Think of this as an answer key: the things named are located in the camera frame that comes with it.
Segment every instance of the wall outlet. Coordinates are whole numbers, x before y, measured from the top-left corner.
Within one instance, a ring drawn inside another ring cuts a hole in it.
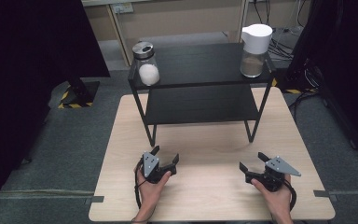
[[[114,3],[110,7],[115,13],[133,12],[132,3]]]

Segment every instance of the silver lid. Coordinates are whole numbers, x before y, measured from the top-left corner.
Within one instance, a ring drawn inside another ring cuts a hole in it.
[[[132,47],[133,57],[147,59],[154,55],[153,45],[149,42],[139,42]]]

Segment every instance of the person's wrist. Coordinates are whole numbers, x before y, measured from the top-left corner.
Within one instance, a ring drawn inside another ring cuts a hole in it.
[[[293,224],[290,213],[273,215],[278,224]]]
[[[132,220],[133,223],[146,223],[153,215],[155,205],[150,203],[142,203],[138,214]]]

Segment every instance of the black metal shelf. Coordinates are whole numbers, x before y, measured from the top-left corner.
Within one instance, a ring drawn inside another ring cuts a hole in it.
[[[275,71],[266,53],[262,74],[248,78],[241,74],[243,44],[216,44],[155,49],[160,80],[152,86],[142,83],[135,63],[129,83],[150,145],[155,145],[159,124],[222,122],[243,120],[250,142],[269,95]],[[250,85],[266,83],[266,91],[257,110]],[[148,90],[144,112],[138,91]],[[251,132],[248,120],[255,120]],[[153,134],[149,131],[153,125]]]
[[[151,90],[145,116],[151,125],[256,120],[257,114],[249,85],[225,85]]]

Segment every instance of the light wood tabletop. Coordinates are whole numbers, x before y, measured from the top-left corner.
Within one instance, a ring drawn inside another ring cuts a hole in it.
[[[253,88],[258,104],[264,90]],[[140,97],[145,108],[147,94]],[[245,183],[239,169],[241,161],[250,171],[263,173],[258,152],[280,156],[302,174],[292,176],[297,193],[294,220],[327,220],[335,215],[329,198],[314,196],[324,186],[277,88],[271,88],[253,143],[239,121],[159,125],[156,146],[160,166],[171,163],[176,153],[180,160],[150,221],[271,220],[261,194]],[[94,193],[103,196],[103,202],[91,204],[92,221],[130,221],[136,215],[133,168],[152,149],[133,96],[123,96]]]

